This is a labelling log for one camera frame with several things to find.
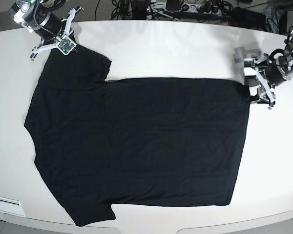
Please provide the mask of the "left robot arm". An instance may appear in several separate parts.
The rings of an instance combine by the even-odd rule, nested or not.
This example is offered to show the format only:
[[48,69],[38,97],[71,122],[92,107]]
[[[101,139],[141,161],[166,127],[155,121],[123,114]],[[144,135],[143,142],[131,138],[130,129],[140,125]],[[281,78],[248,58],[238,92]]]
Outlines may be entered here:
[[285,48],[276,49],[271,54],[244,59],[244,67],[255,71],[253,78],[259,82],[257,94],[249,102],[275,105],[275,87],[293,78],[293,26],[289,28],[284,40]]

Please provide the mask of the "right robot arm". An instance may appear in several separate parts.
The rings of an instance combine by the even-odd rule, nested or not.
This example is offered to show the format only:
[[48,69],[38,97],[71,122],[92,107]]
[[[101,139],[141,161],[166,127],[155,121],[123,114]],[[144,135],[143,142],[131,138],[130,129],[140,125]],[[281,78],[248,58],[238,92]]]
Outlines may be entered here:
[[38,54],[52,49],[58,49],[65,56],[72,51],[78,52],[77,44],[72,38],[74,30],[71,24],[83,8],[72,8],[66,18],[59,19],[53,12],[62,8],[66,1],[55,0],[50,7],[44,6],[45,3],[45,0],[17,0],[9,9],[15,23],[41,37],[39,45],[32,49],[32,61]]

